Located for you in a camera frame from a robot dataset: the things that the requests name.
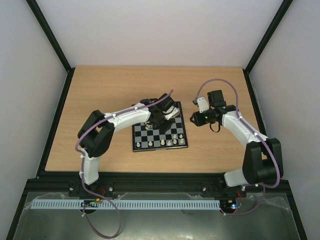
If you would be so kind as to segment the right black frame post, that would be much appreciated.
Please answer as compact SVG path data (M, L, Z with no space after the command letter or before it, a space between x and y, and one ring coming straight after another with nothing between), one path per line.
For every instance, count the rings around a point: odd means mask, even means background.
M265 50L266 46L268 45L270 39L272 38L273 34L277 30L279 24L281 23L282 19L286 15L287 11L289 10L293 0L283 0L276 11L274 17L272 18L269 26L267 27L263 37L261 38L257 48L255 49L252 57L250 58L246 68L243 70L246 75L249 75L253 70L254 66L256 65L257 61L259 60L261 54Z

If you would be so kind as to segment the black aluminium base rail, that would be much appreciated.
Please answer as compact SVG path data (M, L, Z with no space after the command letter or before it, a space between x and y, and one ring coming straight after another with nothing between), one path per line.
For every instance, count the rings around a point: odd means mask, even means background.
M87 188L106 197L124 193L187 193L218 199L236 198L247 193L259 193L262 187L227 187L221 173L130 173L101 172L98 180ZM63 192L72 197L89 196L76 172L46 172L26 182L23 193Z

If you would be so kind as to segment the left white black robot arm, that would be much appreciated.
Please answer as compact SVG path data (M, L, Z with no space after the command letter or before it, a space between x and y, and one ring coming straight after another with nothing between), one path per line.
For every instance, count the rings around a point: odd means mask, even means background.
M91 185L99 179L101 156L109 149L115 133L135 124L145 123L164 134L179 113L171 93L164 93L160 98L143 99L119 111L93 111L79 130L75 144L75 150L81 154L79 176L82 182Z

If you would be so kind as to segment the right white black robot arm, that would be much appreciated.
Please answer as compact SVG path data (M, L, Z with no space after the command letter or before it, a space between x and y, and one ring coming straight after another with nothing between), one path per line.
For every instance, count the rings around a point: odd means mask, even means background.
M227 105L221 90L211 91L208 99L196 96L194 112L190 121L196 126L218 123L229 130L245 148L242 167L224 173L224 180L218 183L218 191L229 196L236 186L262 185L275 188L283 176L281 143L268 138L246 121L236 105Z

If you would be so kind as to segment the black frame post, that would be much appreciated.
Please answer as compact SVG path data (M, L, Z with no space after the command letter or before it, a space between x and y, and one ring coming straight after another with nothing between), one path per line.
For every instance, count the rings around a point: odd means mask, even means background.
M252 57L250 58L246 68L243 70L246 75L249 75L253 70L254 66L256 65L257 61L259 60L261 54L265 50L266 46L268 45L270 39L272 38L273 34L277 30L279 24L281 23L282 19L286 15L287 11L289 10L293 0L283 0L276 11L274 17L272 18L269 26L267 27L263 37L261 38L257 48L255 49Z
M69 61L67 60L54 32L52 31L45 15L43 14L39 4L36 0L26 0L30 10L32 11L34 17L39 23L42 31L44 32L46 38L48 39L50 45L52 46L54 52L56 53L58 59L60 60L65 71L70 74L73 72L73 68L71 67Z

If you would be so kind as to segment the left black frame post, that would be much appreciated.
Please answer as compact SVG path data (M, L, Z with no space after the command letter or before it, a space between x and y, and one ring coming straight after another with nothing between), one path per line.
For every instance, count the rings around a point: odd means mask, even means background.
M54 32L52 31L45 15L43 14L39 4L36 0L26 0L30 10L32 11L34 17L39 23L42 31L44 32L46 38L48 39L50 45L52 46L54 52L56 53L58 59L60 60L65 71L70 74L73 72L73 68L71 67L69 61L67 60Z

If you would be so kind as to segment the black grey chessboard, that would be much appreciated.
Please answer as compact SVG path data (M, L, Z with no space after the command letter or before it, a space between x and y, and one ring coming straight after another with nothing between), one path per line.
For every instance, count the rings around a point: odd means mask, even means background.
M178 101L176 106L179 108L179 115L173 119L171 128L165 134L160 134L156 127L147 128L143 122L132 126L133 152L183 149L189 147L181 102ZM165 140L165 145L161 145L161 140ZM153 146L148 145L149 141L153 143ZM136 147L137 142L141 145L139 148Z

